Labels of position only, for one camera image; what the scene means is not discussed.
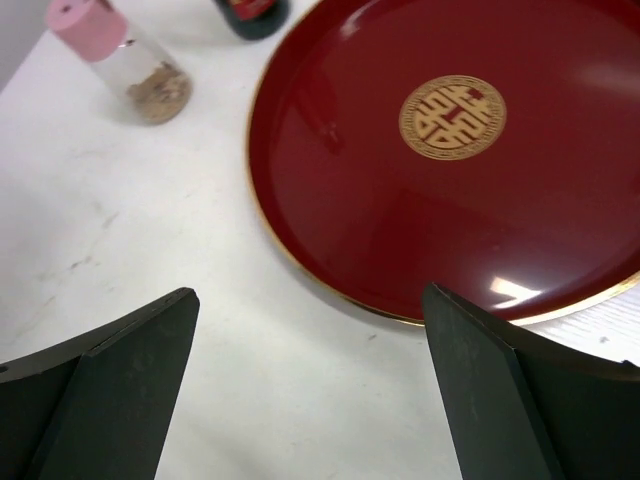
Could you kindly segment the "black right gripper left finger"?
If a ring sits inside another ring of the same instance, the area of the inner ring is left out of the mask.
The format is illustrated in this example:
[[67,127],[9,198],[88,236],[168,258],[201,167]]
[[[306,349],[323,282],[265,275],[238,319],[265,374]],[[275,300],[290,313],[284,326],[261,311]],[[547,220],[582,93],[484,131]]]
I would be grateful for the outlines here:
[[2,363],[2,478],[154,478],[199,308],[196,292],[179,288]]

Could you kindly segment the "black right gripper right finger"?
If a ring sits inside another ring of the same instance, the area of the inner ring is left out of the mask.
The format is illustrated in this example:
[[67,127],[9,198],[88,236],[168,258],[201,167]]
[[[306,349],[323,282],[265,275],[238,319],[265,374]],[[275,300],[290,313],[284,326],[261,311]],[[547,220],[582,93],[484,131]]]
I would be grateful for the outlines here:
[[429,285],[426,337],[465,479],[636,479],[639,368]]

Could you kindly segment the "pink cap spice jar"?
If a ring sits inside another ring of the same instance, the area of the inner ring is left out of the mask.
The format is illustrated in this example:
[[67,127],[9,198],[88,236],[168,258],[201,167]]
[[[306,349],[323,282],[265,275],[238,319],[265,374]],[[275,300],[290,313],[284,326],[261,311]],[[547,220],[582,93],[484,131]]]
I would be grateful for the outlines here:
[[110,1],[52,1],[49,30],[148,124],[183,111],[193,82],[155,40]]

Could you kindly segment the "tall dark vinegar bottle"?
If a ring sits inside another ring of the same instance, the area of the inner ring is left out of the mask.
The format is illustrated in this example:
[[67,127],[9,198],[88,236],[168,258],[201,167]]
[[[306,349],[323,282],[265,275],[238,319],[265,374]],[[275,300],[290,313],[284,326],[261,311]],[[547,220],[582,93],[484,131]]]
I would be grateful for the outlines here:
[[289,0],[215,0],[232,31],[240,38],[257,41],[277,32],[290,13]]

